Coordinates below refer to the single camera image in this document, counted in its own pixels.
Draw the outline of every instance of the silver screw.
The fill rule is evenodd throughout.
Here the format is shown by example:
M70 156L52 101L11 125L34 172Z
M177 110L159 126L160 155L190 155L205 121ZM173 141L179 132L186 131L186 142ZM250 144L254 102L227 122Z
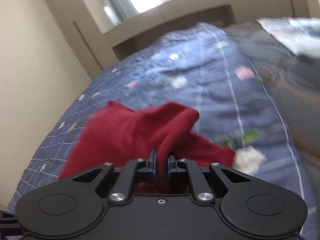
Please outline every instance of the silver screw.
M125 195L122 193L113 193L110 195L110 199L113 201L121 201L125 199Z
M197 198L202 200L202 201L209 201L213 199L213 195L208 192L203 192L197 195Z
M164 203L166 203L167 201L165 200L165 199L158 199L157 200L157 202L159 203L159 204L164 204Z

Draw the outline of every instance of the mattress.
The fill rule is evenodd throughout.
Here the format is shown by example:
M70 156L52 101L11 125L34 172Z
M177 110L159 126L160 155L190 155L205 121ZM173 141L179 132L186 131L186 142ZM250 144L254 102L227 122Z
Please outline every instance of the mattress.
M239 75L239 69L252 73ZM266 161L254 174L285 187L307 203L302 229L317 239L316 204L287 124L246 52L223 30L205 23L160 37L152 46L105 70L79 96L37 149L7 207L14 212L22 195L57 180L87 120L108 101L133 109L175 101L197 109L193 130L216 144L256 129L251 143Z

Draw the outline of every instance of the blue blanket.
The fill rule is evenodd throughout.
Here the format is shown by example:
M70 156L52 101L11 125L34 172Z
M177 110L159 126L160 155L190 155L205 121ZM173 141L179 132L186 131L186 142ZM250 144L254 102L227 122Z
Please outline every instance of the blue blanket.
M133 109L176 101L199 111L194 131L212 142L252 145L267 158L254 176L300 195L309 209L302 235L317 239L310 183L274 100L245 52L221 29L204 23L167 33L97 77L39 146L9 212L22 195L57 180L87 120L110 100ZM259 138L241 140L253 129Z

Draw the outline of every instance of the red fabric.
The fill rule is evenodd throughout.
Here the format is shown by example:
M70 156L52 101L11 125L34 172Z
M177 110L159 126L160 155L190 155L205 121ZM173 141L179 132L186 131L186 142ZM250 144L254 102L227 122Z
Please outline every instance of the red fabric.
M122 167L132 159L148 159L151 150L157 150L157 172L162 181L171 153L176 159L194 160L203 167L211 162L231 166L233 150L191 132L198 118L198 111L174 102L134 111L111 101L89 120L59 178L104 162Z

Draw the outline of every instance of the gray bedding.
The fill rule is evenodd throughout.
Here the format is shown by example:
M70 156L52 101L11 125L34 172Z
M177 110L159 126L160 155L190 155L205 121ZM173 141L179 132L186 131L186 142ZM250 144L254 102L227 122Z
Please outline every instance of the gray bedding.
M174 31L105 70L65 112L39 146L7 207L57 180L86 121L109 100L138 109L176 101L197 109L194 131L217 144L252 145L266 156L254 176L299 194L309 214L302 235L317 239L316 204L285 119L246 53L221 29L199 23ZM247 131L260 137L245 143Z

